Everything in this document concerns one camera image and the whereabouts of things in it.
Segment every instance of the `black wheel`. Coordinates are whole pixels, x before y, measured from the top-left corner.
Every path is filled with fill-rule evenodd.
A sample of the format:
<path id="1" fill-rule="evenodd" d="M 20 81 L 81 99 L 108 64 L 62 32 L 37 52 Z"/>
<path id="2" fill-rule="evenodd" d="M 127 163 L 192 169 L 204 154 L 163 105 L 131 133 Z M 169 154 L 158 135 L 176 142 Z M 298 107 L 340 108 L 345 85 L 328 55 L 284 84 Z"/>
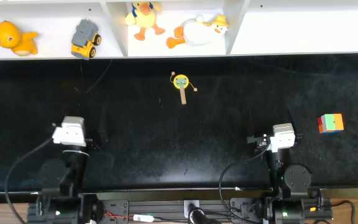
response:
<path id="1" fill-rule="evenodd" d="M 95 46 L 97 46 L 97 45 L 100 44 L 100 42 L 102 42 L 102 37 L 101 37 L 99 34 L 96 34 L 96 36 L 94 37 L 94 42 L 93 42 L 93 44 L 94 44 Z"/>
<path id="2" fill-rule="evenodd" d="M 91 48 L 89 52 L 89 58 L 93 58 L 96 55 L 96 49 L 94 47 Z"/>

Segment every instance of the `plush duck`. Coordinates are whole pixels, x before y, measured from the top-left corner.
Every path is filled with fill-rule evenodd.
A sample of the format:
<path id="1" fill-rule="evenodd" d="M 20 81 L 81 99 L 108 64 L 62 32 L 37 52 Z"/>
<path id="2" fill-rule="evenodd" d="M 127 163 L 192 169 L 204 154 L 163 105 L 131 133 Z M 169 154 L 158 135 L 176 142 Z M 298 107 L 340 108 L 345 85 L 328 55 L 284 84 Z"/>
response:
<path id="1" fill-rule="evenodd" d="M 191 46 L 204 45 L 220 39 L 227 31 L 229 24 L 224 15 L 218 15 L 216 19 L 207 23 L 202 16 L 196 20 L 192 19 L 181 27 L 175 29 L 175 37 L 167 40 L 167 46 L 172 49 L 178 44 L 188 44 Z"/>
<path id="2" fill-rule="evenodd" d="M 36 32 L 22 33 L 11 22 L 0 22 L 0 46 L 11 49 L 18 56 L 38 53 L 37 46 L 33 40 L 37 36 Z"/>
<path id="3" fill-rule="evenodd" d="M 165 29 L 159 28 L 155 23 L 157 16 L 154 10 L 162 11 L 162 6 L 158 2 L 132 2 L 132 12 L 128 14 L 125 23 L 129 26 L 134 24 L 140 27 L 140 32 L 135 34 L 137 40 L 145 40 L 146 29 L 153 28 L 156 35 L 161 35 Z"/>

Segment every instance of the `rubik's cube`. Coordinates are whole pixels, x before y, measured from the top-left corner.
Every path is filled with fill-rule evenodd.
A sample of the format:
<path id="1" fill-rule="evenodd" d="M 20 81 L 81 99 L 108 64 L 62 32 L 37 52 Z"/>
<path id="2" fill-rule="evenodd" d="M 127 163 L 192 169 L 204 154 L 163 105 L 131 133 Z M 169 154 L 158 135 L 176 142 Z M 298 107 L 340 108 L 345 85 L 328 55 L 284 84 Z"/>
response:
<path id="1" fill-rule="evenodd" d="M 324 114 L 318 118 L 318 129 L 321 133 L 336 133 L 343 131 L 342 114 Z"/>

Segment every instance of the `blue vest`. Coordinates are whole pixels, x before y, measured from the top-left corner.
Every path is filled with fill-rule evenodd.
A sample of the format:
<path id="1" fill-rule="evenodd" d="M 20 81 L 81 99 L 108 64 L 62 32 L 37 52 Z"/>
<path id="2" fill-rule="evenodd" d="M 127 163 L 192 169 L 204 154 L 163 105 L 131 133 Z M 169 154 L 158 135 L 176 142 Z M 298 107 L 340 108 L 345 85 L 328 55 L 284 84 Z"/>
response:
<path id="1" fill-rule="evenodd" d="M 150 8 L 151 8 L 151 9 L 154 8 L 154 6 L 153 6 L 153 4 L 152 4 L 151 2 L 150 2 Z M 137 14 L 136 14 L 135 10 L 136 10 L 136 8 L 135 8 L 135 6 L 134 6 L 134 3 L 132 3 L 132 15 L 134 15 L 134 17 L 136 18 L 136 17 L 137 17 Z"/>

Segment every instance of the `black table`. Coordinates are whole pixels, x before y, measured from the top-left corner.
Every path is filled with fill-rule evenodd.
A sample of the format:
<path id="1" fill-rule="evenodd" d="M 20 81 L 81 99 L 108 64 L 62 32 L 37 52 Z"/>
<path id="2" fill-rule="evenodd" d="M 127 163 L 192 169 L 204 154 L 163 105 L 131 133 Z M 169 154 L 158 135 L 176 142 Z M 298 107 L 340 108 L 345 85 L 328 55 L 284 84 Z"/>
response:
<path id="1" fill-rule="evenodd" d="M 291 157 L 313 171 L 313 187 L 358 187 L 358 54 L 117 59 L 83 94 L 109 62 L 0 62 L 0 192 L 12 163 L 78 104 L 102 148 L 88 161 L 86 192 L 216 188 L 229 163 L 254 155 L 246 143 L 250 116 L 261 133 L 287 123 L 288 109 L 305 134 Z M 171 71 L 198 88 L 186 89 L 187 105 Z M 319 134 L 326 113 L 342 113 L 345 131 Z M 60 152 L 50 144 L 19 164 L 9 190 L 41 189 L 60 172 Z M 224 186 L 269 187 L 265 161 L 233 168 Z"/>

